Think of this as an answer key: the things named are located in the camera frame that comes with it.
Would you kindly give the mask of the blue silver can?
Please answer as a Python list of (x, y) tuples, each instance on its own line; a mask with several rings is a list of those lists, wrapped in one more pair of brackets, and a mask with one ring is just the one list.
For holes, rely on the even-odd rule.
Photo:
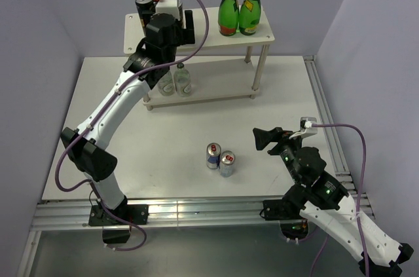
[(206, 166), (209, 169), (218, 169), (221, 156), (221, 146), (218, 143), (210, 143), (206, 147)]
[(234, 171), (236, 155), (230, 151), (226, 150), (221, 153), (220, 163), (219, 163), (219, 172), (223, 177), (230, 177)]

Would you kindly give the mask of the clear Chang bottle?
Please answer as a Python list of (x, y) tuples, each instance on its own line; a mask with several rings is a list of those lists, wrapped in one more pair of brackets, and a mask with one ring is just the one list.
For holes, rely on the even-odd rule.
[(181, 97), (190, 96), (192, 93), (191, 76), (183, 63), (177, 64), (177, 69), (173, 76), (176, 92)]
[(171, 71), (168, 71), (158, 82), (157, 84), (158, 91), (163, 96), (171, 96), (175, 89), (173, 84), (173, 78)]

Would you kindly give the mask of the black can front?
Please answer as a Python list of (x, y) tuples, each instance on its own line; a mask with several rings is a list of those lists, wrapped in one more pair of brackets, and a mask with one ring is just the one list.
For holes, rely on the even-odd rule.
[(155, 1), (154, 0), (135, 0), (136, 9), (139, 14), (140, 24), (144, 35), (146, 35), (147, 24), (151, 21), (152, 16), (155, 13)]

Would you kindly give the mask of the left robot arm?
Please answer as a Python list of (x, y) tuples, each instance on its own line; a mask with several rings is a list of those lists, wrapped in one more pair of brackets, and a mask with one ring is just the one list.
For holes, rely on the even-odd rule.
[(115, 177), (117, 158), (106, 148), (137, 102), (168, 74), (177, 48), (195, 42), (191, 10), (185, 11), (185, 21), (182, 27), (171, 14), (152, 15), (145, 37), (124, 64), (113, 89), (76, 129), (66, 127), (60, 135), (64, 155), (86, 176), (105, 207), (104, 217), (112, 224), (129, 220), (130, 210)]

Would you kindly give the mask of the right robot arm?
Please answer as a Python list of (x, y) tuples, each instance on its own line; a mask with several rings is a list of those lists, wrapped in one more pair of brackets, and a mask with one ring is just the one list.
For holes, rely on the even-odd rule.
[(262, 151), (274, 143), (268, 154), (281, 158), (294, 181), (281, 199), (265, 200), (259, 215), (267, 221), (311, 221), (351, 254), (365, 276), (400, 276), (400, 266), (411, 258), (413, 248), (381, 230), (361, 210), (360, 200), (326, 172), (319, 150), (303, 146), (302, 140), (316, 134), (319, 127), (305, 119), (297, 132), (280, 127), (253, 129), (256, 149)]

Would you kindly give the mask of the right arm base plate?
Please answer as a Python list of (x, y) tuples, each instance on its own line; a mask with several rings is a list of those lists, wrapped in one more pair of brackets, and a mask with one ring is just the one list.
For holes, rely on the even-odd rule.
[(298, 210), (282, 199), (263, 200), (259, 216), (265, 221), (277, 221), (280, 232), (286, 239), (298, 242), (309, 235), (307, 219), (300, 216)]

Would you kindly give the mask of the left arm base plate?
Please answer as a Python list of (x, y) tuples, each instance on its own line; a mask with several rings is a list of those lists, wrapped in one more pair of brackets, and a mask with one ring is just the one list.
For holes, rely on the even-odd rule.
[[(146, 225), (149, 206), (146, 204), (128, 204), (120, 211), (110, 211), (114, 216), (135, 225)], [(94, 205), (90, 210), (89, 227), (103, 227), (102, 240), (106, 244), (125, 244), (131, 236), (132, 226), (128, 229), (111, 229), (111, 227), (125, 225), (118, 219), (111, 217), (100, 205)]]

